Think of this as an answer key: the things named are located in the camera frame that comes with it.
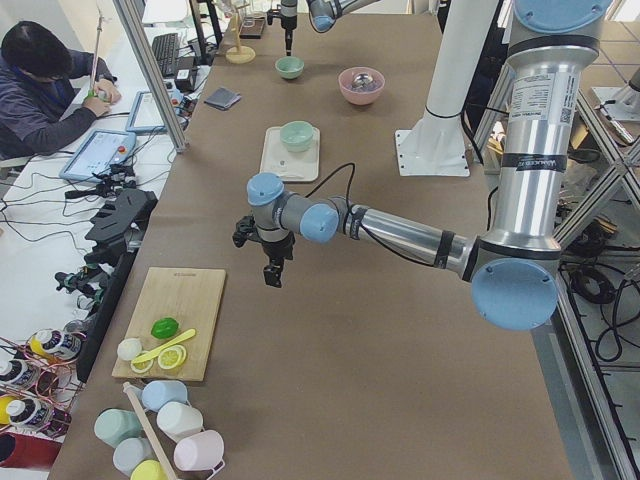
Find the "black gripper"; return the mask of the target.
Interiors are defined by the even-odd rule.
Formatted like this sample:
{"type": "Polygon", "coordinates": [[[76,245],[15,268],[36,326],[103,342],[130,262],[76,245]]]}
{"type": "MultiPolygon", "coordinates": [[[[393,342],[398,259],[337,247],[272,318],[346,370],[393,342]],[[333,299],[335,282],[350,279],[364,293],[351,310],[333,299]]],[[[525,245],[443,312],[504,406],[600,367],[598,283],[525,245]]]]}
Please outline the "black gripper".
{"type": "Polygon", "coordinates": [[[236,247],[243,247],[247,241],[260,242],[260,236],[252,214],[245,215],[236,222],[232,241],[236,247]]]}
{"type": "Polygon", "coordinates": [[[281,27],[284,29],[285,55],[292,55],[293,36],[297,28],[298,1],[282,0],[276,8],[271,8],[266,12],[267,23],[271,25],[275,19],[279,19],[281,27]]]}

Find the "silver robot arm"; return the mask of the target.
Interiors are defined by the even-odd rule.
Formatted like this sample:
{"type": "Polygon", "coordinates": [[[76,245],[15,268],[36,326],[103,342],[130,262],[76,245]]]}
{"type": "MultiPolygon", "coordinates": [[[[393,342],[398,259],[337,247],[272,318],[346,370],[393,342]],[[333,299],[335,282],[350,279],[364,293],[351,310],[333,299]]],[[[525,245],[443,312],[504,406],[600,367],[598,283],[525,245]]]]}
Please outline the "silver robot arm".
{"type": "Polygon", "coordinates": [[[288,191],[272,173],[247,185],[249,215],[233,241],[260,244],[268,256],[265,282],[279,286],[297,237],[325,243],[343,233],[379,244],[427,267],[448,269],[470,283],[482,317],[510,330],[529,330],[553,314],[561,254],[553,227],[567,166],[579,80],[598,55],[605,1],[518,1],[507,65],[515,79],[494,218],[487,232],[464,238],[347,197],[313,200],[288,191]]]}
{"type": "MultiPolygon", "coordinates": [[[[342,16],[373,4],[376,0],[308,0],[308,16],[312,29],[316,33],[328,32],[342,16]]],[[[266,13],[267,23],[271,25],[279,19],[284,30],[285,55],[292,55],[293,36],[298,22],[298,1],[282,0],[276,8],[266,13]]]]}

